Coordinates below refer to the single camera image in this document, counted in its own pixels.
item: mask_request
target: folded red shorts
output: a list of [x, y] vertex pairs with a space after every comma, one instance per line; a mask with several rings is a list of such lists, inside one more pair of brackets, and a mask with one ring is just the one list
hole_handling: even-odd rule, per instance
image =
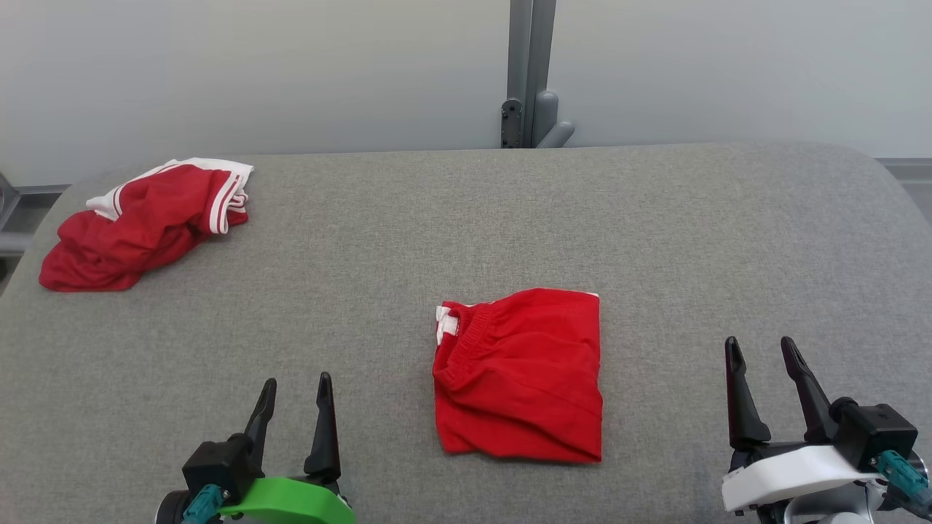
[[437, 308], [437, 433], [447, 453], [601, 462], [598, 296], [530, 289]]

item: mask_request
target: gray fabric surface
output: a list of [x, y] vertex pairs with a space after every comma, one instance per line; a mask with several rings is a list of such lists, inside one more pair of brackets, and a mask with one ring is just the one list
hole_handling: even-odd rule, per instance
[[[146, 522], [201, 440], [279, 381], [265, 469], [297, 474], [334, 377], [362, 523], [735, 522], [724, 339], [775, 439], [803, 420], [793, 336], [832, 398], [887, 402], [932, 456], [932, 228], [884, 168], [808, 144], [241, 158], [251, 220], [126, 293], [36, 282], [71, 188], [0, 298], [0, 515]], [[604, 461], [450, 457], [433, 425], [434, 306], [599, 293]]]

